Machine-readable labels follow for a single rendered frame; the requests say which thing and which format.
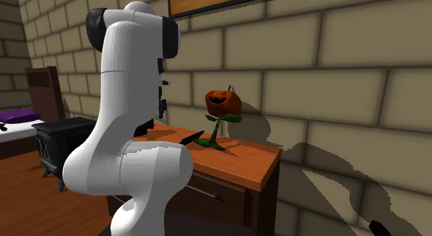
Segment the bed with purple pillow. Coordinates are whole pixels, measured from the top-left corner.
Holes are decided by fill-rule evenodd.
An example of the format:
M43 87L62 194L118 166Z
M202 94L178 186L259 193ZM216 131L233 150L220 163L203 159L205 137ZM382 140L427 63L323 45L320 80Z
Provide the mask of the bed with purple pillow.
M39 120L65 119L57 69L54 66L26 68L25 74L33 109L41 115ZM32 122L4 125L6 130L0 131L0 160L37 150L36 129L32 125Z

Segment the orange pumpkin flower figure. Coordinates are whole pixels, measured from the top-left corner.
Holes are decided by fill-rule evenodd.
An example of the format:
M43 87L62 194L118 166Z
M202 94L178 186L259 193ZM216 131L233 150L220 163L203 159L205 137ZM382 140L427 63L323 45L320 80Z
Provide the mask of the orange pumpkin flower figure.
M210 147L219 151L224 151L225 148L216 141L220 123L221 121L241 122L242 101L235 92L231 91L231 86L229 86L227 91L208 92L205 95L205 102L208 112L206 118L209 121L215 122L214 130L209 139L198 138L193 140L193 142L202 147Z

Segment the black cast iron stove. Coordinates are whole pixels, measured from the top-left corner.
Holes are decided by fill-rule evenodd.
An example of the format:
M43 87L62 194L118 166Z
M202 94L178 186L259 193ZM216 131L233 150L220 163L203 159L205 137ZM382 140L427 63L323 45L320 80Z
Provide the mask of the black cast iron stove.
M77 117L32 125L37 130L35 138L41 164L45 168L42 177L49 174L56 176L60 192L64 189L62 170L65 160L89 137L95 124L93 119Z

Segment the black framed wall picture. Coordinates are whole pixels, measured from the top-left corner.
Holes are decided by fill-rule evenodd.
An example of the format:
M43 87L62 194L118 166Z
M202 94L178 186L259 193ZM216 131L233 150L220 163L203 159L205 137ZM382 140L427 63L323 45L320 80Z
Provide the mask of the black framed wall picture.
M168 13L176 19L250 1L255 0L168 0Z

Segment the flat black remote control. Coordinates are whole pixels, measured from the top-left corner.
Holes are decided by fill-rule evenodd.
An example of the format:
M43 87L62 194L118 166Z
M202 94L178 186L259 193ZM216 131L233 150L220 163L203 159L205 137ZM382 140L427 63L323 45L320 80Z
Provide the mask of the flat black remote control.
M197 133L195 133L195 134L192 134L192 135L190 135L190 136L187 136L187 137L183 138L183 139L180 141L180 144L182 144L182 145L187 145L187 144L193 142L194 140L200 138L200 136L201 136L203 133L204 133L204 130L201 130L201 131L199 131L199 132L197 132Z

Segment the black block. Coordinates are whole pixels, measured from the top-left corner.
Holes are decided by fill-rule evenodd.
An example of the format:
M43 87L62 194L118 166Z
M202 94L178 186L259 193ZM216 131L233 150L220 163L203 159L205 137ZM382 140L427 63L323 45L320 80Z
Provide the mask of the black block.
M147 121L146 123L139 125L134 131L134 137L144 136L147 134L149 129L154 129L154 119Z

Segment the brown wooden chest of drawers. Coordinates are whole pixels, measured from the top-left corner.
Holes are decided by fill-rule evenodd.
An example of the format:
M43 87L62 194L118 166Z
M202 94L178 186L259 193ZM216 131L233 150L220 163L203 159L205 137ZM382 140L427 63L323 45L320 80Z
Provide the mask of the brown wooden chest of drawers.
M246 226L251 236L274 236L281 150L218 136L219 151L190 143L193 173L166 213Z

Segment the dark robot stand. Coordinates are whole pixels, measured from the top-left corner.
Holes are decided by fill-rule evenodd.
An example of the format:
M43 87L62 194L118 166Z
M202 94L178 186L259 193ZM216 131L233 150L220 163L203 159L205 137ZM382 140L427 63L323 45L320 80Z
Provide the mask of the dark robot stand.
M164 236L251 236L251 229L246 226L170 211L164 219L162 216L143 216L137 223L141 232L136 236L161 236L163 229Z

